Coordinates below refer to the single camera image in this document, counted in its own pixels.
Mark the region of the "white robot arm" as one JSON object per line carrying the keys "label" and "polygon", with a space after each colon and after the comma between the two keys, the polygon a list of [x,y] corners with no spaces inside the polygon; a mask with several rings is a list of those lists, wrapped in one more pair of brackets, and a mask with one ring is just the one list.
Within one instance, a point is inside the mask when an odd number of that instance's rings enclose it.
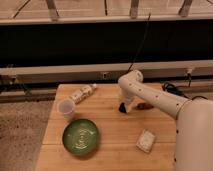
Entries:
{"label": "white robot arm", "polygon": [[121,76],[118,85],[123,113],[137,96],[176,121],[173,171],[213,171],[212,100],[191,100],[147,86],[139,70]]}

